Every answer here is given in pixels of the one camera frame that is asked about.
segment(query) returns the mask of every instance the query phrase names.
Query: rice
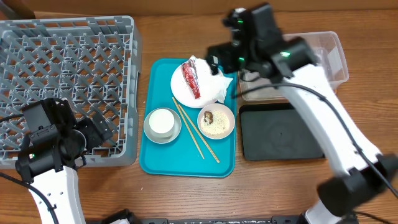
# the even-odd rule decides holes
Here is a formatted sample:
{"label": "rice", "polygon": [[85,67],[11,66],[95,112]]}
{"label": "rice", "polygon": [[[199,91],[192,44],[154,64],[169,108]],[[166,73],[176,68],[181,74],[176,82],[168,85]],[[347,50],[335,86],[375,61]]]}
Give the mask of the rice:
{"label": "rice", "polygon": [[203,116],[200,120],[201,130],[209,135],[223,134],[226,132],[229,129],[228,117],[223,112],[217,110],[211,111],[211,113],[213,114],[213,122],[208,124]]}

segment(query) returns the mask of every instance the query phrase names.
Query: green light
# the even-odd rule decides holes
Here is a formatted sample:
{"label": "green light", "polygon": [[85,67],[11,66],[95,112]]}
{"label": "green light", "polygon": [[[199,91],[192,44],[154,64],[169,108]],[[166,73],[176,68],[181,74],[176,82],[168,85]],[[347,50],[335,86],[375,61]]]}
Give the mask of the green light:
{"label": "green light", "polygon": [[281,52],[280,53],[282,57],[289,57],[290,53],[289,52]]}

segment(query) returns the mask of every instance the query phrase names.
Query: clear plastic container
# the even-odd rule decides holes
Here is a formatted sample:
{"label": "clear plastic container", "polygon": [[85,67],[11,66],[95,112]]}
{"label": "clear plastic container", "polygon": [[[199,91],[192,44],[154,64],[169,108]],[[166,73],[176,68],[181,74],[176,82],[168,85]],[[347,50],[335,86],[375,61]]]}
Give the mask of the clear plastic container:
{"label": "clear plastic container", "polygon": [[[325,69],[332,89],[347,82],[348,69],[346,58],[344,56],[343,48],[340,40],[335,32],[312,32],[301,34],[286,34],[285,40],[293,39],[294,37],[303,37],[315,54],[319,57],[319,63]],[[246,73],[245,80],[251,80],[258,77],[258,73]],[[240,80],[241,90],[249,90],[259,85],[270,83],[268,79],[260,78],[254,82],[245,82]],[[248,93],[243,96],[246,101],[262,101],[262,100],[277,100],[284,97],[275,89],[265,88],[258,91]]]}

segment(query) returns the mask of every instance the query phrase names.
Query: crumpled napkin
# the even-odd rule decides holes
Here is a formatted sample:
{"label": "crumpled napkin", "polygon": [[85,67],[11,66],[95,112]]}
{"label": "crumpled napkin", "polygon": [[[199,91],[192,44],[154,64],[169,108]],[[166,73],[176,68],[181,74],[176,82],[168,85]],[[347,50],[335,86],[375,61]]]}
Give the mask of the crumpled napkin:
{"label": "crumpled napkin", "polygon": [[220,103],[224,103],[227,88],[233,78],[224,77],[221,72],[212,75],[206,60],[196,58],[193,55],[190,59],[195,61],[197,68],[200,97],[203,100],[218,100]]}

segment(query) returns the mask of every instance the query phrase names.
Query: red wrapper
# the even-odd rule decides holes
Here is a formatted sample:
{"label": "red wrapper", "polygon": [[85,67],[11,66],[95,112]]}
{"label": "red wrapper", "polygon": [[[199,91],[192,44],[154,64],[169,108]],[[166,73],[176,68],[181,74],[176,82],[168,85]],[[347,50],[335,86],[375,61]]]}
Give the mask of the red wrapper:
{"label": "red wrapper", "polygon": [[198,74],[195,67],[195,61],[190,59],[182,63],[181,66],[182,74],[185,81],[188,83],[189,87],[192,89],[195,99],[200,97],[199,84],[198,84]]}

